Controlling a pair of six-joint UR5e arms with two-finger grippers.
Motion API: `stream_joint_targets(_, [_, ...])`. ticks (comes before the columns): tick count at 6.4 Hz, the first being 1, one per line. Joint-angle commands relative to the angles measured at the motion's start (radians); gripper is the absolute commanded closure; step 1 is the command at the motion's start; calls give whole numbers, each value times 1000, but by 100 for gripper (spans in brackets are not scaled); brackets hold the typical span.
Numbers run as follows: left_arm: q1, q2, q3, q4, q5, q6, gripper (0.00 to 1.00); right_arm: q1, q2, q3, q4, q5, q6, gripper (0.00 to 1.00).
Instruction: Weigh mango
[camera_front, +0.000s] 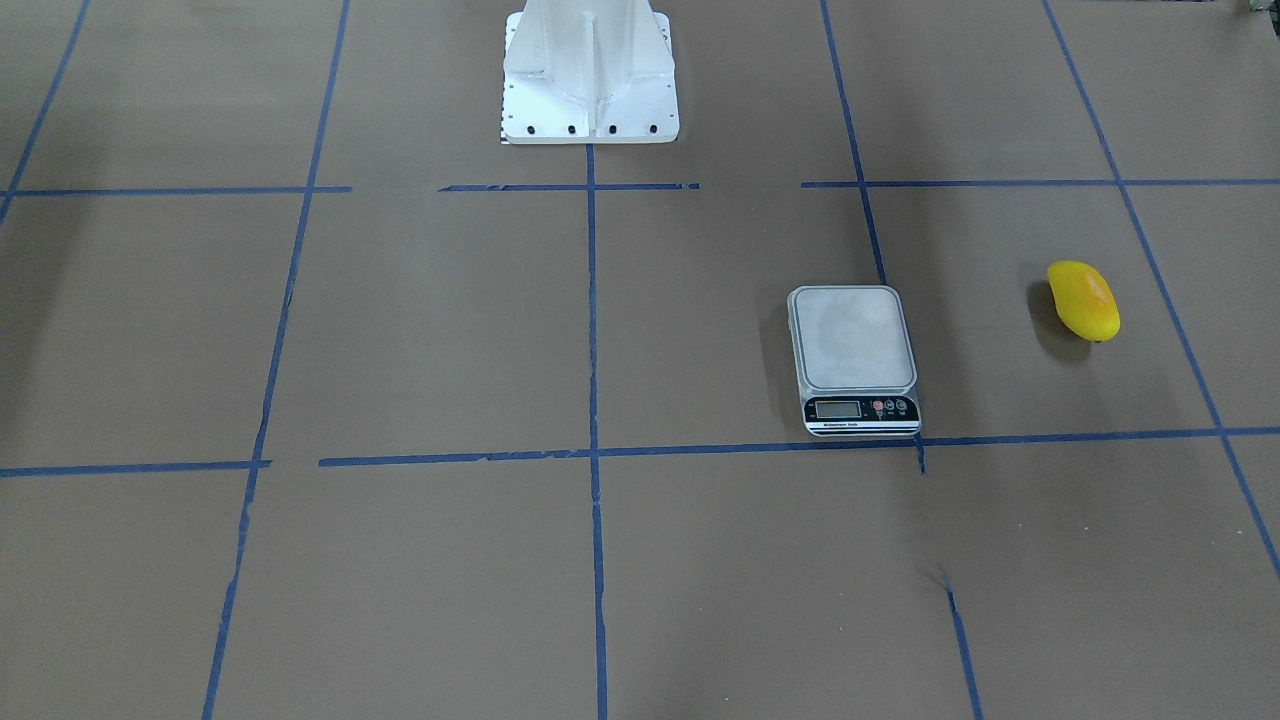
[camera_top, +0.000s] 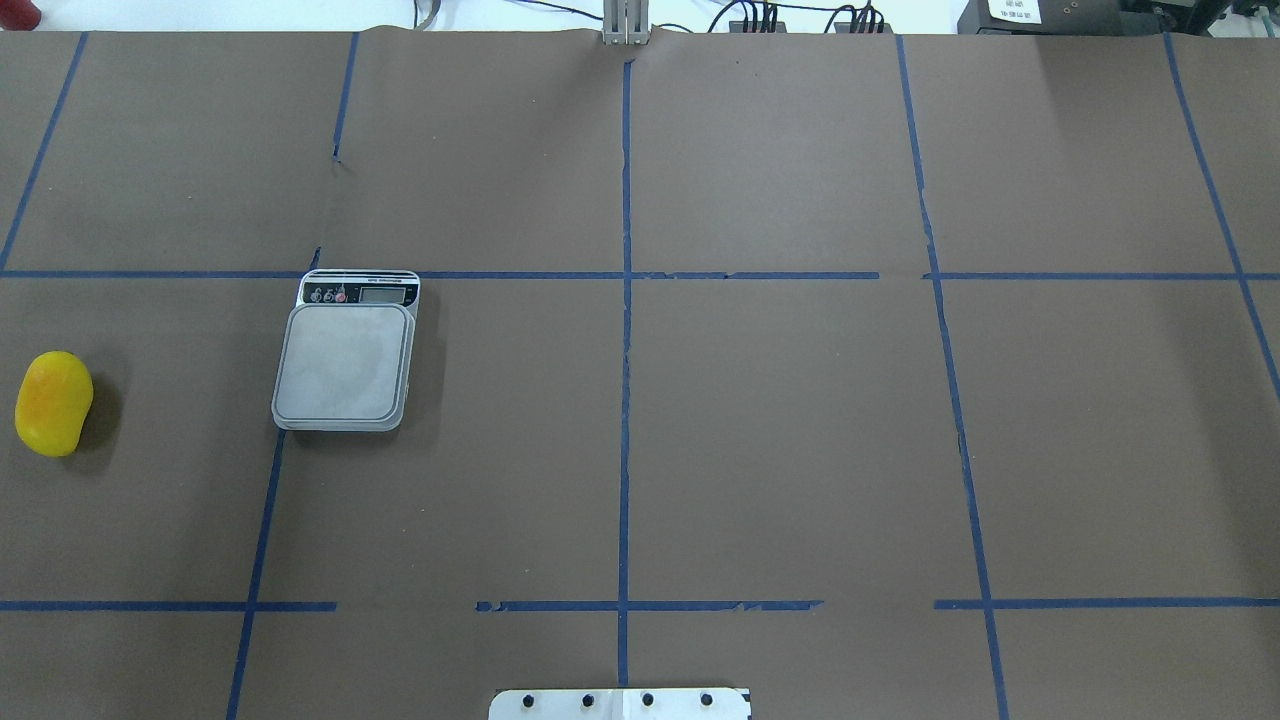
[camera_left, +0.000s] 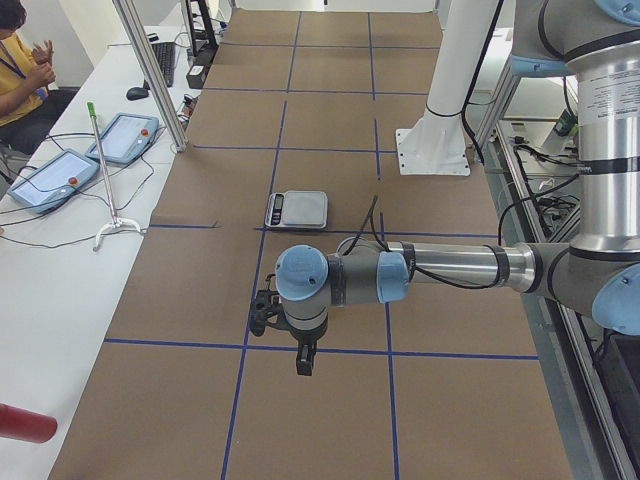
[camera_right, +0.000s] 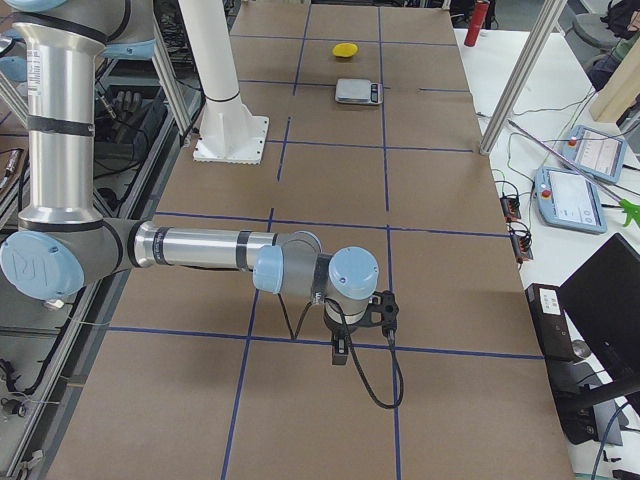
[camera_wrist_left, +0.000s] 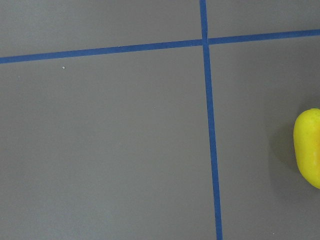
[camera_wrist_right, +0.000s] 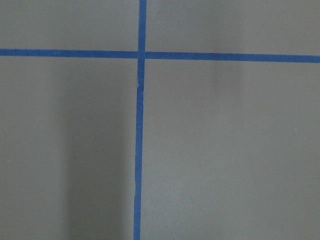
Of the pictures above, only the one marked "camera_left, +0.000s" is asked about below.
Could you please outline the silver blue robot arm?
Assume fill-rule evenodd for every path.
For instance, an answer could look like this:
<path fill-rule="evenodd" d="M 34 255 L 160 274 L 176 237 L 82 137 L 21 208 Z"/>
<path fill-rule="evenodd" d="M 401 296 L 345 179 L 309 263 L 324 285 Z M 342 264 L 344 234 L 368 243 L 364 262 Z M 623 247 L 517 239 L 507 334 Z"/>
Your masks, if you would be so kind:
<path fill-rule="evenodd" d="M 639 331 L 639 5 L 521 1 L 514 56 L 526 75 L 545 63 L 578 81 L 580 229 L 569 243 L 512 247 L 385 243 L 353 237 L 326 255 L 293 246 L 253 300 L 249 328 L 289 332 L 310 375 L 333 306 L 389 303 L 412 282 L 509 287 L 553 299 L 626 335 Z"/>

